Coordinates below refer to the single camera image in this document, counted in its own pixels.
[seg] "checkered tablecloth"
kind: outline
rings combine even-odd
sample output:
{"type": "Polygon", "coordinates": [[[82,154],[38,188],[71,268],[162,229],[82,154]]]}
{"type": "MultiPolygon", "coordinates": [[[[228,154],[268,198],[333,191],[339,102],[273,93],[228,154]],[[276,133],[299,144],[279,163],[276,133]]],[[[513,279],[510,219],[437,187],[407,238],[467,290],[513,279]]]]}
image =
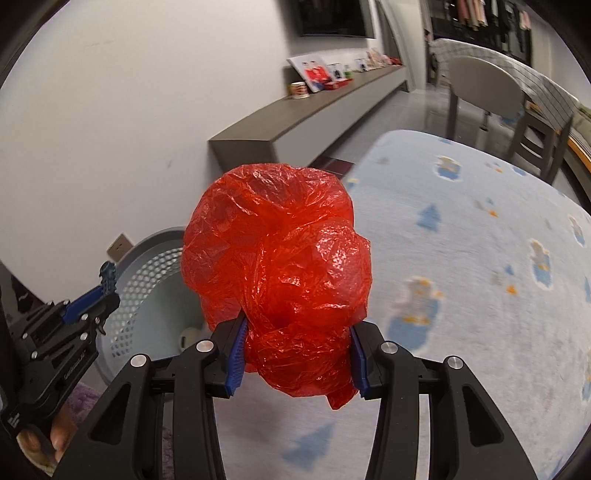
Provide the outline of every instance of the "checkered tablecloth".
{"type": "Polygon", "coordinates": [[[447,79],[449,60],[469,56],[489,61],[505,70],[538,105],[554,129],[560,131],[580,106],[577,98],[554,83],[546,75],[500,52],[469,43],[439,38],[430,43],[439,63],[439,82],[447,79]]]}

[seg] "floor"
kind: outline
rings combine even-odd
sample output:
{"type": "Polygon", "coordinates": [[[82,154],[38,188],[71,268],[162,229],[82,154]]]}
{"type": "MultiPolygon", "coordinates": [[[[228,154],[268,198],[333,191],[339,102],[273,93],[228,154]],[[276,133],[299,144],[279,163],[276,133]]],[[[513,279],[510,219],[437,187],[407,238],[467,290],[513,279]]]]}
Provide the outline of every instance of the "floor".
{"type": "MultiPolygon", "coordinates": [[[[381,135],[392,130],[417,130],[444,137],[448,108],[449,90],[446,88],[427,85],[426,90],[414,90],[410,93],[395,92],[364,117],[354,129],[333,144],[324,153],[324,156],[355,164],[363,159],[381,135]]],[[[482,118],[482,110],[460,100],[455,140],[474,147],[482,118]]],[[[495,157],[502,158],[509,147],[512,136],[513,130],[504,125],[500,117],[493,115],[489,123],[489,136],[485,151],[495,157]]],[[[530,137],[530,139],[539,142],[535,137],[530,137]]],[[[524,170],[531,169],[531,166],[521,157],[515,157],[513,162],[524,170]]],[[[568,173],[559,171],[553,186],[580,204],[575,188],[571,185],[571,180],[567,175],[568,173]]]]}

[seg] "wall-mounted shelf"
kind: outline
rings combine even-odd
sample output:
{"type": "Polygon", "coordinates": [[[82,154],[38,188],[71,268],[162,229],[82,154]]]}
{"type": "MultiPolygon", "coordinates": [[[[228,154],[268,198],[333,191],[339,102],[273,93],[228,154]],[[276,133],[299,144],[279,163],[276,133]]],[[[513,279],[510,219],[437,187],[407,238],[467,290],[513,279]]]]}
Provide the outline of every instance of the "wall-mounted shelf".
{"type": "Polygon", "coordinates": [[[307,166],[406,81],[407,69],[402,66],[358,73],[338,90],[277,100],[209,142],[223,171],[246,163],[307,166]]]}

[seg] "metal screw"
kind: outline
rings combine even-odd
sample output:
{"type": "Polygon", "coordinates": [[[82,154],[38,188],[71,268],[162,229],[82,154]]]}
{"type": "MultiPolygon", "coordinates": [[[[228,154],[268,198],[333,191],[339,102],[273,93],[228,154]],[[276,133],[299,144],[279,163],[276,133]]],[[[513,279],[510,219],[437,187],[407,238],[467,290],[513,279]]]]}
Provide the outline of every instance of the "metal screw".
{"type": "Polygon", "coordinates": [[[464,362],[457,356],[451,356],[447,359],[447,364],[454,370],[459,370],[464,366],[464,362]]]}
{"type": "Polygon", "coordinates": [[[130,363],[132,367],[143,367],[147,361],[148,359],[145,355],[136,355],[131,359],[130,363]]]}
{"type": "Polygon", "coordinates": [[[197,350],[203,353],[211,352],[213,350],[214,344],[211,340],[201,340],[197,344],[197,350]]]}
{"type": "Polygon", "coordinates": [[[392,354],[392,353],[398,352],[398,345],[396,345],[396,343],[394,343],[394,342],[384,342],[384,343],[382,343],[380,348],[382,349],[382,352],[384,352],[384,353],[392,354]]]}

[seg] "gray chair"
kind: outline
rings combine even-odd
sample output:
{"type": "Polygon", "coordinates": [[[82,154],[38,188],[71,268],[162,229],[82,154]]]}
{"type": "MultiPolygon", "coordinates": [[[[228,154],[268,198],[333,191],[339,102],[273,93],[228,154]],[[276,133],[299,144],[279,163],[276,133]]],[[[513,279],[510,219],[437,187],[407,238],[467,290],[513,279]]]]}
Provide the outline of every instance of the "gray chair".
{"type": "Polygon", "coordinates": [[[513,157],[518,154],[534,167],[540,169],[540,179],[552,185],[556,174],[564,161],[564,154],[568,146],[570,128],[573,125],[571,117],[563,127],[560,135],[556,135],[554,128],[541,115],[530,108],[525,109],[525,115],[517,123],[515,135],[507,149],[505,161],[513,163],[513,157]],[[543,144],[539,146],[526,137],[527,129],[538,131],[543,136],[543,144]]]}
{"type": "Polygon", "coordinates": [[[475,57],[456,57],[449,61],[451,98],[446,138],[456,133],[458,98],[482,108],[485,116],[478,132],[476,148],[484,149],[488,120],[492,113],[515,118],[523,104],[524,93],[515,79],[502,68],[475,57]]]}

